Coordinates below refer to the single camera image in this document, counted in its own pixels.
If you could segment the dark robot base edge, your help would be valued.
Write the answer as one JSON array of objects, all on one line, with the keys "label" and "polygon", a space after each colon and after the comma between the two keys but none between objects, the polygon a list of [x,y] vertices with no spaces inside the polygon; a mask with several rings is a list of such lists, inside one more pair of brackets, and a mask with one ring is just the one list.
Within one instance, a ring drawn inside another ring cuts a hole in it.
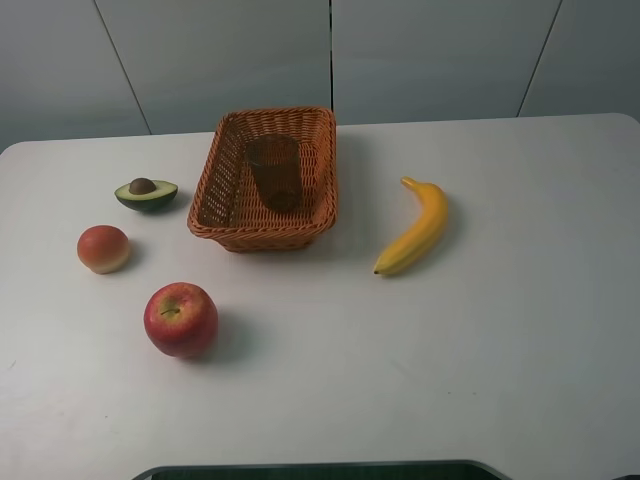
[{"label": "dark robot base edge", "polygon": [[138,479],[504,479],[472,460],[176,465],[150,468]]}]

